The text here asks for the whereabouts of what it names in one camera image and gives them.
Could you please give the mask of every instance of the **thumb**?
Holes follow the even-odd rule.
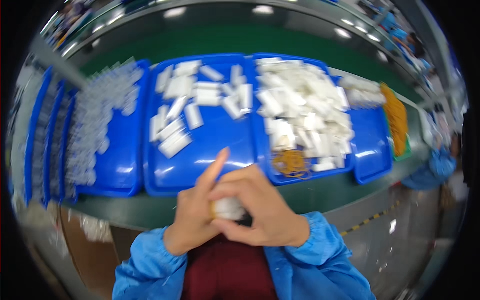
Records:
[[[229,240],[238,241],[251,246],[258,246],[258,239],[256,238],[256,232],[254,229],[238,225],[231,220],[225,219],[214,219],[211,224],[222,232]]]

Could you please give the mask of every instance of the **ceiling light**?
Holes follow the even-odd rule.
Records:
[[[367,33],[367,30],[361,26],[355,26],[358,30],[362,31],[363,33]]]
[[[380,42],[380,39],[377,38],[376,36],[373,36],[371,34],[367,34],[368,38],[371,39],[371,40],[374,40],[375,42]]]
[[[55,16],[57,15],[57,13],[59,13],[59,12],[56,11],[56,12],[52,15],[52,17],[50,18],[50,20],[45,24],[45,26],[43,26],[43,29],[42,29],[42,31],[40,31],[40,34],[42,34],[42,32],[45,31],[45,28],[48,26],[48,24],[50,24],[50,22],[52,22],[53,18],[55,18]]]
[[[75,47],[78,43],[75,42],[73,44],[71,44],[61,55],[62,56],[65,56],[65,54],[67,54],[68,51],[70,51],[73,47]]]
[[[341,37],[344,37],[344,38],[351,38],[352,36],[350,35],[350,33],[348,33],[347,30],[345,29],[342,29],[342,28],[335,28],[334,29],[336,34],[338,34],[339,36]]]
[[[262,14],[272,14],[273,8],[268,5],[257,5],[254,9],[252,9],[254,13],[262,13]]]
[[[115,22],[115,21],[118,20],[119,18],[123,17],[124,15],[125,15],[124,13],[121,13],[121,14],[119,14],[118,16],[116,16],[115,18],[110,19],[110,20],[107,22],[107,25],[112,24],[113,22]]]
[[[98,46],[98,44],[100,43],[100,39],[96,39],[95,41],[92,42],[92,47],[96,47]]]
[[[105,24],[100,24],[99,26],[95,27],[92,31],[92,33],[94,33],[95,31],[98,31],[100,29],[102,29],[103,27],[105,27]]]
[[[172,8],[170,10],[167,10],[163,13],[163,16],[165,18],[172,18],[172,17],[177,17],[181,14],[184,14],[185,11],[187,10],[187,7],[182,6],[182,7],[177,7],[177,8]]]
[[[343,23],[348,24],[348,25],[350,25],[350,26],[353,26],[353,25],[354,25],[353,22],[350,21],[350,20],[347,20],[347,19],[341,19],[341,20],[342,20]]]

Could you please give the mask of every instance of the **maroon shirt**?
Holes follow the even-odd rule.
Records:
[[[188,252],[181,300],[277,300],[263,247],[218,235]]]

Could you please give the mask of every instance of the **blue jacket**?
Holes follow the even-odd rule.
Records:
[[[365,277],[348,261],[351,252],[319,212],[304,215],[310,237],[300,247],[264,247],[276,294],[289,299],[375,299]],[[140,234],[131,257],[115,271],[114,300],[180,299],[187,254],[174,256],[163,244],[165,228]]]
[[[413,190],[430,190],[444,183],[455,171],[456,160],[444,147],[433,149],[428,164],[402,180],[402,184]]]

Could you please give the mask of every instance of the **green tray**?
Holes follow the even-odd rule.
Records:
[[[410,147],[410,136],[408,135],[408,133],[406,133],[407,140],[405,141],[405,152],[400,156],[395,156],[394,143],[393,143],[393,139],[392,139],[392,134],[390,133],[390,122],[388,121],[388,119],[387,119],[387,124],[388,124],[388,133],[389,133],[389,136],[387,138],[388,138],[388,141],[390,143],[390,152],[392,152],[393,159],[395,161],[402,161],[402,160],[412,156],[412,148]]]

